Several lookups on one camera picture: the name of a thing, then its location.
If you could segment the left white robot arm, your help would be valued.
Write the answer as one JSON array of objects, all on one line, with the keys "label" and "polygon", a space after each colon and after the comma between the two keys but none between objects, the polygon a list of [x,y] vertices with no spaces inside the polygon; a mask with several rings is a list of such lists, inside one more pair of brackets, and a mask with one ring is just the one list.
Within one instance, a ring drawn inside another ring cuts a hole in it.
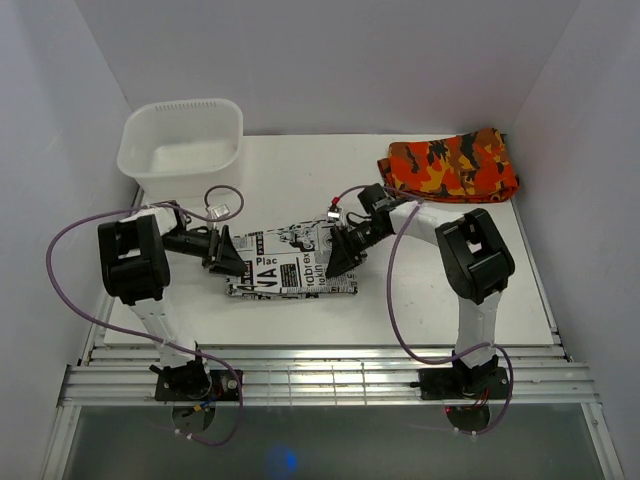
[{"label": "left white robot arm", "polygon": [[175,201],[149,205],[131,216],[98,226],[103,283],[107,293],[136,315],[151,336],[160,365],[151,371],[159,386],[190,400],[213,393],[214,380],[187,322],[178,318],[165,290],[171,282],[167,252],[201,260],[212,274],[241,276],[247,266],[229,228],[213,222],[190,229],[189,215]]}]

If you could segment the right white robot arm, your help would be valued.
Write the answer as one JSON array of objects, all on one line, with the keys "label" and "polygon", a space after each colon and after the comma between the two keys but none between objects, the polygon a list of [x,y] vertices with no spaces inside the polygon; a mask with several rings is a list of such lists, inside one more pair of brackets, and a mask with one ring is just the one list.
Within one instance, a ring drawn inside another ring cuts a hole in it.
[{"label": "right white robot arm", "polygon": [[364,262],[368,249],[388,237],[411,237],[435,246],[446,280],[458,298],[458,334],[452,354],[423,359],[413,387],[424,400],[507,400],[512,394],[512,368],[495,344],[497,309],[514,259],[488,211],[442,210],[406,194],[392,196],[380,184],[358,188],[366,215],[352,222],[334,198],[327,216],[331,255],[326,275],[334,278]]}]

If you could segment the newspaper print trousers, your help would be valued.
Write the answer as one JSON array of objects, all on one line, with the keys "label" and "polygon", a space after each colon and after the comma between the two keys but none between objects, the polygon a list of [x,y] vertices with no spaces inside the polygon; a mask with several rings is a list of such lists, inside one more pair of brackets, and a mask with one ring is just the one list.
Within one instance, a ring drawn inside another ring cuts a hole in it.
[{"label": "newspaper print trousers", "polygon": [[247,270],[226,278],[227,295],[251,300],[310,299],[355,295],[355,273],[326,276],[334,220],[311,221],[236,236],[233,245]]}]

